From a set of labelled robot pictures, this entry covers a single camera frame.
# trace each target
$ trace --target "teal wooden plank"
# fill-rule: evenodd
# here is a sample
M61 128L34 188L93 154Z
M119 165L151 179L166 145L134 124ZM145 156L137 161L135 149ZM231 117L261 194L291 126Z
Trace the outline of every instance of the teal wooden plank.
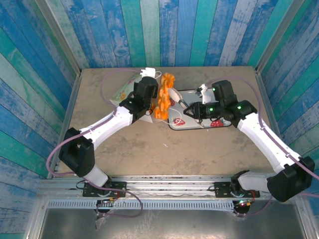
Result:
M309 88L278 122L278 128L283 131L281 136L286 144L292 143L319 123L319 97L314 97L314 91L317 91L315 95L318 95L318 90L319 80L317 85Z
M8 234L0 234L0 239L23 239L24 234L14 234L14 233L8 233Z
M178 0L159 0L160 65L175 66Z
M40 19L33 10L29 0L16 0L16 4L19 6L21 12L24 14L26 19L30 22L31 26L35 30L36 34L39 36L40 40L43 42L45 48L48 50L53 61L58 66L59 70L63 74L65 80L73 87L75 77L72 76L70 70L67 68L64 60L59 54L58 50L54 46L48 33L45 31L44 26L41 24Z
M305 153L303 157L309 156L316 164L315 169L319 169L319 146Z
M290 25L288 26L287 30L285 31L284 35L280 39L279 43L277 44L274 52L272 53L271 57L269 58L267 64L265 65L262 76L266 76L269 68L273 64L274 60L277 58L279 52L281 51L282 47L288 40L288 38L291 36L292 32L295 30L297 24L299 23L300 19L303 17L305 11L307 10L309 4L312 2L312 0L305 0L301 7L299 8L298 12L294 16L294 19L291 21Z
M114 49L106 25L100 0L82 1L86 17L94 35L96 46L103 61L103 67L117 67Z
M30 84L37 94L51 107L59 119L63 121L65 116L64 107L2 29L0 29L0 42L0 53Z
M60 133L62 121L2 54L0 54L0 65L5 69L5 71L0 71L0 78L43 117L57 133Z
M68 42L71 51L80 67L80 69L89 68L89 63L82 50L81 44L74 32L73 26L64 10L60 0L47 0L51 12L54 12L54 18L59 24L63 35Z
M146 66L160 66L160 12L157 1L140 0Z
M45 167L45 159L7 134L0 131L1 149L0 156L6 158L32 172L43 177L48 171Z
M146 66L143 27L139 0L121 0L133 67Z
M277 27L279 26L281 20L285 16L285 13L287 12L291 0L278 0L275 9L273 10L267 25L265 26L265 29L263 33L261 34L259 41L255 47L255 50L253 51L253 54L251 55L248 65L256 67L259 59L263 55L269 41L273 37Z
M316 81L319 77L319 56L299 77L294 85L282 97L274 108L274 115L278 121L293 103Z
M37 192L40 180L43 177L38 174L0 157L0 182L23 188L30 192Z
M0 233L24 233L30 214L29 212L0 208Z
M289 145L294 151L303 155L319 146L319 124L300 136Z
M256 3L257 0L238 1L219 59L219 66L233 65Z
M63 61L66 64L66 67L69 69L72 77L75 79L76 78L76 73L74 72L74 69L72 68L69 59L66 57L60 43L56 39L53 31L51 30L51 27L49 26L48 22L46 21L45 17L43 16L41 10L39 9L39 6L36 4L35 0L29 0L34 12L38 16L39 20L41 21L41 24L43 25L45 31L48 33L51 41L53 42L55 48L58 50L60 56L63 58Z
M179 0L175 66L189 66L198 0Z
M0 208L31 212L36 193L0 182Z
M56 146L59 134L0 78L0 105Z
M0 105L0 130L23 145L32 149L37 154L47 158L53 146L39 134L29 128L6 108Z
M265 88L267 90L268 84L274 84L276 82L276 74L279 71L283 63L288 59L291 54L291 50L296 46L298 41L304 36L305 31L315 18L319 11L319 1L315 0L308 6L303 17L295 27L294 31L283 45L278 56L274 60L273 64L268 70L268 73L264 77Z
M218 0L198 0L189 66L203 66Z

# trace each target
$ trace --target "metal frame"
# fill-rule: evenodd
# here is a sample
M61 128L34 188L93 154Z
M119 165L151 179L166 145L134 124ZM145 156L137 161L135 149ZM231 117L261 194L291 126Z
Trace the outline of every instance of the metal frame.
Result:
M44 18L46 19L47 23L49 24L50 28L52 29L53 34L55 35L56 39L61 45L62 50L64 51L66 57L68 58L73 70L76 74L80 74L81 70L80 67L74 57L74 54L69 47L68 42L66 41L66 38L57 23L57 21L54 18L54 15L52 14L52 11L47 4L46 0L35 0L36 4L40 8Z
M263 69L265 68L269 58L273 54L274 50L276 49L278 43L280 42L281 38L285 34L285 31L287 30L288 26L294 19L297 11L303 4L304 0L293 0L291 5L289 6L285 16L283 17L281 23L279 24L278 28L276 29L276 32L270 42L268 43L262 57L259 59L259 62L256 66L257 73L261 73Z

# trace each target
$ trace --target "blue wooden plank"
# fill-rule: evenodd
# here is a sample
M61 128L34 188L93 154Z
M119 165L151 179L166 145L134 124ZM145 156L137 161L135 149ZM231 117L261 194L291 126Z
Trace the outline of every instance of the blue wooden plank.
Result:
M22 56L13 42L0 28L0 53L15 68L16 71L30 84L38 95L51 107L60 120L64 120L65 108L51 92L48 86L33 70L32 66Z
M101 0L118 67L132 67L120 0Z
M82 1L104 67L117 67L100 0Z
M295 47L297 42L300 40L314 17L316 16L317 12L319 11L319 1L314 0L307 10L305 11L303 17L297 24L294 31L291 33L290 37L288 38L287 42L284 44L278 56L274 60L273 64L269 68L267 74L264 77L264 84L267 87L270 84L273 84L277 79L275 78L276 73L278 72L279 68L282 66L284 61L286 61L287 57L291 53L292 49Z
M218 0L198 0L190 66L203 66Z
M30 214L0 208L0 233L24 233Z
M29 21L26 19L24 14L21 12L20 8L17 6L16 2L11 0L3 0L0 4L0 9L2 8L3 12L3 6L9 13L10 17L14 20L15 24L18 26L19 30L23 33L25 38L28 40L28 42L32 45L34 50L37 52L38 57L50 68L52 71L51 73L54 75L55 78L61 78L63 81L60 83L63 84L64 87L68 90L68 93L71 93L71 87L65 81L65 78L63 74L61 73L59 67L56 65L54 60L52 59L50 53L45 48L43 42L38 37L36 32L34 31L33 27L30 25ZM7 15L3 16L0 14L1 18L6 18L6 22L10 22L10 19L7 19Z
M275 34L279 24L283 20L285 13L289 9L292 0L278 0L268 22L263 30L262 35L248 61L249 66L256 67L271 38Z
M0 208L31 212L36 193L0 182Z
M81 0L61 0L91 68L104 67Z
M0 239L23 239L24 234L13 234L13 233L8 233L8 234L0 234Z
M210 33L204 66L218 66L237 0L219 0Z
M145 47L140 0L121 0L133 67L145 67Z
M278 89L280 85L283 85L282 90L290 89L293 83L301 76L296 74L296 71L303 73L307 67L315 60L318 56L319 51L319 14L309 25L305 33L302 35L298 43L291 50L286 61L281 65L280 69L276 73L276 80L270 83L267 87L267 93L269 95L270 103L275 106L279 99L274 101L274 93L283 94Z
M307 50L302 54L302 56L297 61L289 61L287 64L283 65L283 70L280 74L276 75L276 78L280 83L276 84L272 93L269 95L269 101L274 108L277 103L282 99L285 93L294 85L294 83L302 76L302 74L307 70L307 68L315 61L319 56L319 34L309 45ZM285 70L290 69L289 73L285 75Z
M10 135L15 140L24 144L34 152L47 158L53 150L53 146L44 138L29 128L21 120L0 105L0 130Z
M237 50L233 66L246 66L278 0L258 0Z
M54 77L53 69L49 67L49 64L41 60L1 3L0 27L66 109L71 95L71 88L63 78Z
M233 64L256 3L257 0L245 0L237 3L220 56L219 66Z
M178 0L159 0L160 66L174 66Z
M68 84L71 87L73 87L75 77L67 68L64 60L62 59L55 45L53 44L49 34L46 32L44 26L42 25L41 20L38 18L35 11L33 10L29 0L16 0L16 3L19 6L21 12L24 14L25 18L30 22L31 26L39 36L40 40L45 45L47 51L54 60L55 64L60 69Z
M0 157L0 172L0 182L34 193L37 192L40 180L43 179L40 175L3 157Z
M189 66L198 0L179 0L175 66Z
M0 79L0 104L51 145L57 145L59 134L2 79Z
M316 86L306 91L278 121L278 128L286 144L294 142L319 123L318 90L319 80Z

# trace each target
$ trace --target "metal floor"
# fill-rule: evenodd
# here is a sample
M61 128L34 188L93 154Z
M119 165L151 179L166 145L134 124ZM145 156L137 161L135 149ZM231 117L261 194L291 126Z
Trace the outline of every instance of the metal floor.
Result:
M253 204L251 211L266 201ZM136 210L121 210L134 214ZM296 206L273 202L261 214L239 218L230 212L145 210L134 219L108 217L95 229L90 209L48 209L43 239L302 239L306 238Z

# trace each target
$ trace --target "metal base plate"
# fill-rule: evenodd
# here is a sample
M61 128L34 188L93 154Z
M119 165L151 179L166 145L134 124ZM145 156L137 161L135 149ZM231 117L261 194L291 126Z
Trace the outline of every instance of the metal base plate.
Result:
M112 182L111 188L126 190L126 185L127 185L126 182ZM123 197L125 197L125 193L116 192L116 191L109 191L107 194L101 195L101 190L96 189L95 187L93 187L89 183L85 183L82 196L88 197L88 198L93 198L93 197L108 197L108 198L120 197L120 198L123 198Z
M231 192L231 189L230 189L230 182L215 182L214 191L215 191L216 198L252 198L253 197L251 191L246 191L244 195L240 197L234 196L234 194ZM255 193L255 198L260 197L259 191L254 191L254 190L252 191Z

